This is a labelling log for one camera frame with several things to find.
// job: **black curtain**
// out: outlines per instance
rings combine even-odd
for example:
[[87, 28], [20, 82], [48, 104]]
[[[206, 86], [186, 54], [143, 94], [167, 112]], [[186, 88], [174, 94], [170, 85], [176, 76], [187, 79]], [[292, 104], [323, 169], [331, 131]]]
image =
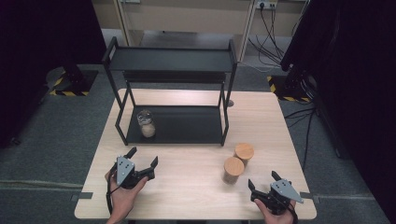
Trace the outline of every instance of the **black curtain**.
[[282, 67], [298, 67], [290, 81], [306, 75], [315, 79], [350, 158], [390, 222], [396, 223], [396, 3], [364, 6], [372, 5], [311, 0]]
[[106, 44], [89, 0], [1, 1], [0, 32], [0, 147], [5, 147], [48, 89], [47, 73], [99, 64]]

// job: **human hand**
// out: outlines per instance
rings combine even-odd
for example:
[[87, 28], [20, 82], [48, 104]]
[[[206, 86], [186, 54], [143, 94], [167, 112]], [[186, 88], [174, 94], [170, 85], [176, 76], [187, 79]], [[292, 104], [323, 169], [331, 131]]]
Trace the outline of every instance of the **human hand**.
[[[116, 175], [117, 172], [114, 172], [110, 177], [110, 190], [114, 190], [118, 187], [116, 183]], [[107, 172], [105, 175], [105, 179], [108, 180], [108, 176], [110, 172]], [[110, 218], [108, 219], [108, 224], [113, 223], [121, 223], [128, 214], [134, 208], [134, 200], [137, 196], [137, 193], [145, 187], [146, 182], [148, 182], [149, 178], [145, 176], [141, 179], [137, 185], [133, 189], [124, 189], [118, 188], [111, 194], [111, 201], [113, 203], [113, 212], [111, 213]]]
[[[254, 203], [257, 204], [260, 211], [262, 211], [262, 214], [264, 215], [265, 223], [267, 223], [267, 224], [291, 224], [291, 223], [293, 223], [294, 217], [293, 217], [293, 214], [289, 210], [286, 210], [285, 213], [280, 216], [276, 216], [271, 213], [271, 211], [267, 208], [267, 206], [265, 206], [265, 204], [262, 201], [255, 199]], [[290, 204], [291, 205], [289, 205], [289, 208], [291, 210], [294, 210], [294, 206], [296, 205], [296, 202], [294, 200], [290, 200]]]

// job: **black metal shelf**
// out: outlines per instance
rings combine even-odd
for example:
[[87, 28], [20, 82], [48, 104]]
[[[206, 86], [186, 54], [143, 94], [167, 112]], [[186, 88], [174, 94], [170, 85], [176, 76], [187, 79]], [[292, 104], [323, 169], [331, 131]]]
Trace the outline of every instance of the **black metal shelf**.
[[[229, 123], [227, 105], [236, 70], [233, 41], [227, 49], [150, 49], [120, 47], [113, 37], [103, 64], [120, 106], [116, 128], [125, 145], [140, 144], [221, 144], [224, 145]], [[120, 99], [111, 71], [123, 71], [127, 91]], [[230, 75], [227, 96], [224, 93], [226, 74]], [[139, 105], [134, 100], [130, 83], [206, 83], [219, 84], [217, 105]], [[120, 120], [128, 96], [134, 110], [128, 133], [120, 128]], [[221, 120], [221, 105], [224, 122]], [[140, 132], [136, 115], [143, 109], [154, 115], [156, 134], [146, 138]]]

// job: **black device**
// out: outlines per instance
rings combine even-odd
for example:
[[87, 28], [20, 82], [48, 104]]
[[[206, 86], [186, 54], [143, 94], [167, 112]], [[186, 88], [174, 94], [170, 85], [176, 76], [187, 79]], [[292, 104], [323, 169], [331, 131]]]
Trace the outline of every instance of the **black device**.
[[[118, 156], [117, 161], [111, 167], [108, 178], [107, 178], [107, 207], [110, 214], [112, 213], [113, 207], [111, 205], [110, 195], [118, 188], [132, 189], [137, 183], [145, 176], [148, 176], [148, 180], [155, 178], [154, 169], [158, 165], [158, 157], [151, 162], [149, 168], [142, 171], [136, 171], [134, 163], [130, 161], [132, 156], [136, 153], [136, 147], [133, 147], [126, 155]], [[118, 187], [114, 190], [110, 190], [110, 178], [117, 172], [116, 182]]]
[[297, 223], [297, 214], [294, 209], [290, 209], [290, 200], [293, 199], [298, 203], [303, 203], [303, 199], [297, 191], [291, 186], [291, 182], [287, 179], [282, 179], [275, 171], [271, 173], [276, 182], [270, 184], [271, 190], [264, 193], [256, 190], [251, 180], [248, 180], [248, 187], [251, 190], [250, 200], [254, 202], [255, 199], [262, 201], [274, 215], [282, 215], [286, 210], [289, 210], [293, 215], [293, 223]]

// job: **round container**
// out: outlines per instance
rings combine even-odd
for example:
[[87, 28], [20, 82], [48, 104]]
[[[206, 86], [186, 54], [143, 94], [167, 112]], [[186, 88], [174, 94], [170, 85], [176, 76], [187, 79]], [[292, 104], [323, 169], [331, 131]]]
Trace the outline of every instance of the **round container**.
[[248, 161], [254, 155], [253, 145], [249, 143], [239, 143], [235, 147], [235, 152], [233, 154], [236, 158], [239, 158], [245, 166], [248, 165]]
[[224, 183], [233, 185], [244, 171], [244, 163], [236, 157], [230, 157], [224, 162], [224, 174], [222, 179]]
[[152, 113], [149, 110], [142, 110], [137, 114], [137, 122], [140, 131], [145, 137], [152, 137], [155, 134], [155, 125]]

